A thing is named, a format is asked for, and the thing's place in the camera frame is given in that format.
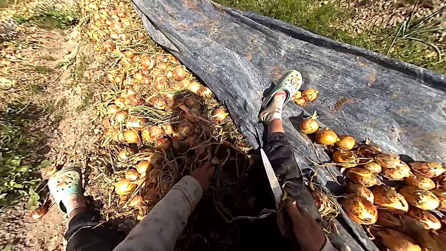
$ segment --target sock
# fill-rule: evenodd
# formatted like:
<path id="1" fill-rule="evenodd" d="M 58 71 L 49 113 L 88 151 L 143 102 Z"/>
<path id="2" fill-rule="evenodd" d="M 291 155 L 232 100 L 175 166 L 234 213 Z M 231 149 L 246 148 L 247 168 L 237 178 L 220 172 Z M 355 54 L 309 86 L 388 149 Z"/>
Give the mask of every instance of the sock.
<path id="1" fill-rule="evenodd" d="M 282 120 L 282 106 L 286 99 L 286 92 L 279 91 L 273 97 L 271 104 L 263 110 L 260 115 L 260 121 L 267 123 L 273 119 Z"/>

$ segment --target knife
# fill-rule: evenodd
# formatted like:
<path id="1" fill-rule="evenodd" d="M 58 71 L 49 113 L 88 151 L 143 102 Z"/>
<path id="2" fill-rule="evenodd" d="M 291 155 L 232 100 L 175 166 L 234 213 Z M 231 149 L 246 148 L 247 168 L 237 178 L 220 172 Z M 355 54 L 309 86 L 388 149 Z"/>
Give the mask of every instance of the knife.
<path id="1" fill-rule="evenodd" d="M 282 189 L 280 188 L 279 181 L 277 180 L 273 167 L 271 166 L 271 163 L 269 162 L 268 157 L 262 148 L 260 148 L 260 154 L 262 155 L 263 166 L 265 167 L 266 176 L 268 177 L 269 185 L 273 191 L 274 200 L 276 201 L 276 209 L 278 210 L 282 199 Z"/>

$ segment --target hand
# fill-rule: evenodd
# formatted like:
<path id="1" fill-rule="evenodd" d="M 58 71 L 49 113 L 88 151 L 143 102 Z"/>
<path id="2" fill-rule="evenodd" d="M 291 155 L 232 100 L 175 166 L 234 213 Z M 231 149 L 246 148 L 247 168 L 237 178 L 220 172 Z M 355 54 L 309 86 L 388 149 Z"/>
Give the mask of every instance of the hand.
<path id="1" fill-rule="evenodd" d="M 209 187 L 209 183 L 211 177 L 214 175 L 214 172 L 215 172 L 215 167 L 212 165 L 211 162 L 207 161 L 201 167 L 193 171 L 190 176 L 192 176 L 194 179 L 198 181 L 198 183 L 200 183 L 201 188 L 203 188 L 203 191 L 206 191 L 207 188 Z"/>
<path id="2" fill-rule="evenodd" d="M 287 210 L 293 221 L 294 234 L 302 249 L 320 251 L 325 244 L 325 235 L 310 213 L 296 202 L 289 202 Z"/>

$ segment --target sleeve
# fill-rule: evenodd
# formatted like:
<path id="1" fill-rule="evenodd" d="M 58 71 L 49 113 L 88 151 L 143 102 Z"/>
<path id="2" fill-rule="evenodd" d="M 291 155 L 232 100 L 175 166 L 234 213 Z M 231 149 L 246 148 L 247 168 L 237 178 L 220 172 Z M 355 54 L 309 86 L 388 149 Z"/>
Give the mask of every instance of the sleeve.
<path id="1" fill-rule="evenodd" d="M 114 251 L 173 251 L 202 196 L 200 183 L 183 177 Z"/>

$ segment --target black plastic sheet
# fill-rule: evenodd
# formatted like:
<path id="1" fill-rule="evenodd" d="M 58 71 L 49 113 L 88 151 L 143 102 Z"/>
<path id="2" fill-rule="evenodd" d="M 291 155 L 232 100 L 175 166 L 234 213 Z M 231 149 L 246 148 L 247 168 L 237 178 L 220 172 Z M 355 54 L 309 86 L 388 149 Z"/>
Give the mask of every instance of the black plastic sheet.
<path id="1" fill-rule="evenodd" d="M 298 130 L 299 121 L 315 110 L 320 126 L 339 135 L 369 138 L 397 155 L 445 163 L 444 75 L 208 0 L 132 1 L 149 35 L 206 83 L 255 148 L 262 144 L 264 128 L 257 115 L 265 90 L 297 69 L 302 88 L 319 90 L 315 102 L 305 107 L 289 103 L 282 114 L 301 169 L 318 168 L 307 158 L 329 161 Z M 336 167 L 318 169 L 318 179 L 332 191 L 338 176 Z M 377 250 L 344 213 L 342 225 L 340 243 L 352 250 Z"/>

